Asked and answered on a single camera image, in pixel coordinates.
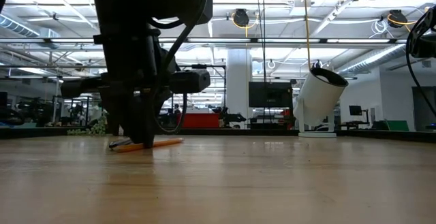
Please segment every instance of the pillar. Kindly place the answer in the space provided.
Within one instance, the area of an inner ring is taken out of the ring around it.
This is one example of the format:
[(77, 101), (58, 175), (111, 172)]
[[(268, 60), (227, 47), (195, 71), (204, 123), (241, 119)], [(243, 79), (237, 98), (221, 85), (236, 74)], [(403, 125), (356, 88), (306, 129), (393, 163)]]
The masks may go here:
[(246, 124), (252, 115), (248, 106), (248, 82), (251, 81), (250, 50), (229, 49), (227, 56), (227, 96), (226, 105), (231, 114), (241, 114), (247, 119), (245, 123), (232, 123), (241, 129), (248, 129)]

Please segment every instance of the monitor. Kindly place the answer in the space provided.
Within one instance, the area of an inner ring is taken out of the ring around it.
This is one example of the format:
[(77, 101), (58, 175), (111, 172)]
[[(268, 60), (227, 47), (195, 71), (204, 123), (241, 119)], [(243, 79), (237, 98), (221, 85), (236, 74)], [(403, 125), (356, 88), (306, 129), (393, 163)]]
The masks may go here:
[(349, 107), (349, 115), (362, 116), (362, 107), (361, 106), (350, 106)]
[(289, 82), (249, 82), (250, 108), (291, 108), (292, 84)]

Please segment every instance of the white lamp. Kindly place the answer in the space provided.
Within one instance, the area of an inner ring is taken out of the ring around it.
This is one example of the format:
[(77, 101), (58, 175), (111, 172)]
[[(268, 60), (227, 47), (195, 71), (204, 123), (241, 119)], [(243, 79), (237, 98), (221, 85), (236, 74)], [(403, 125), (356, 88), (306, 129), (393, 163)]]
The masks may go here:
[[(342, 95), (348, 82), (332, 71), (323, 68), (311, 69), (303, 84), (297, 103), (294, 108), (294, 116), (300, 124), (301, 137), (334, 138), (333, 108)], [(318, 126), (326, 116), (329, 116), (328, 133), (306, 132), (305, 125)]]

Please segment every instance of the wooden table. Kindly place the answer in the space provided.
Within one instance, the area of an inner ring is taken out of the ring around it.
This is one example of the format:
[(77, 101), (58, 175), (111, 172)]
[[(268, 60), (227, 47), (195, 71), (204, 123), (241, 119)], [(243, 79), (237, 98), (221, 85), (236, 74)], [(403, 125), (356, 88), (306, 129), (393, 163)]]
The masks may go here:
[(125, 154), (107, 150), (110, 138), (0, 140), (0, 223), (436, 220), (434, 144), (185, 139)]

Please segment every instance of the green object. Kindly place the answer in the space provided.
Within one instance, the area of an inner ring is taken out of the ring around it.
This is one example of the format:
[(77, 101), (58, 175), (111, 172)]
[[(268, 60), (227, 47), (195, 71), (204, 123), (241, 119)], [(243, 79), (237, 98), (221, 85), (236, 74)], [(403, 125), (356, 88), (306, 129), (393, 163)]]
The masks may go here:
[(407, 121), (386, 121), (389, 131), (409, 131)]

